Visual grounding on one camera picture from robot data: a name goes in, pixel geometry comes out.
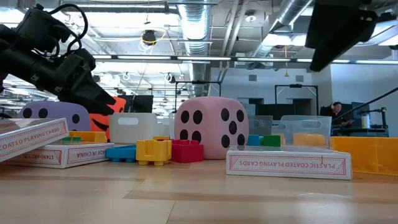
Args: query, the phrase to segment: desk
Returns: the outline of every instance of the desk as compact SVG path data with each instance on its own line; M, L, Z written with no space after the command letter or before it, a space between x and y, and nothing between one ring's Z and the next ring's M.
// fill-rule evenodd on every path
M334 128L333 135L354 137L389 137L388 129L384 128Z
M225 174L225 161L0 167L1 223L396 224L398 177Z

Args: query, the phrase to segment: red block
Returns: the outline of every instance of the red block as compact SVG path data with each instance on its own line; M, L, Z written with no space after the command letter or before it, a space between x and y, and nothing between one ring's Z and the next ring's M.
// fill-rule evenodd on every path
M203 145L198 141L172 140L173 162L200 162L203 161Z

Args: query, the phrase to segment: industrial ceiling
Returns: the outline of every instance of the industrial ceiling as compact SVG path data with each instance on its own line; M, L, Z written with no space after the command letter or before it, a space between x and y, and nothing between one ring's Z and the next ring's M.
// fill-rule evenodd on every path
M39 3L51 10L60 4L80 6L89 22L83 47L93 55L189 55L311 58L313 50L304 47L312 15L312 0L173 0L173 1L0 1L0 24L16 27L26 9ZM397 12L397 1L373 1L368 9ZM81 32L83 19L75 9L54 15L74 32ZM153 30L156 44L143 43L142 35ZM61 54L68 42L61 45ZM398 26L377 26L373 37L347 51L339 59L384 59L391 54L388 45L398 45ZM139 63L98 60L93 75L108 93L117 95L118 87L127 94L155 96L154 109L167 114L173 109L174 88L170 78L180 81L209 80L210 67L217 63ZM283 66L274 63L258 66L245 63L243 68L269 69ZM1 104L10 110L32 100L56 97L37 91L34 86L9 75ZM203 85L180 85L178 103L189 97L206 95Z

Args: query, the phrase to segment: black robotic arm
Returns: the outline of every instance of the black robotic arm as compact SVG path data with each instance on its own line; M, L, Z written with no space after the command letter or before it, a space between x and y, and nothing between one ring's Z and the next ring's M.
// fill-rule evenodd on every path
M85 29L79 36L51 16L65 7L75 7L83 15ZM60 101L84 106L89 113L113 114L107 105L116 101L94 82L91 71L95 68L95 59L81 47L80 40L87 27L84 12L73 4L60 6L51 12L36 5L26 12L15 29L0 24L1 84L7 74L12 74L40 90L57 95ZM70 42L65 54L59 55L59 41L66 42L71 35L75 40ZM76 50L72 50L74 43L79 45ZM47 55L46 52L54 49L55 54Z

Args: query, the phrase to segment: pink dice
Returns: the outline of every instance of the pink dice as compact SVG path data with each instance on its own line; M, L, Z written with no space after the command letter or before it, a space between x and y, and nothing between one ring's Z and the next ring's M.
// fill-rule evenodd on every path
M189 99L175 116L176 139L197 140L204 147L205 159L225 159L229 146L244 146L249 122L237 100L216 96Z

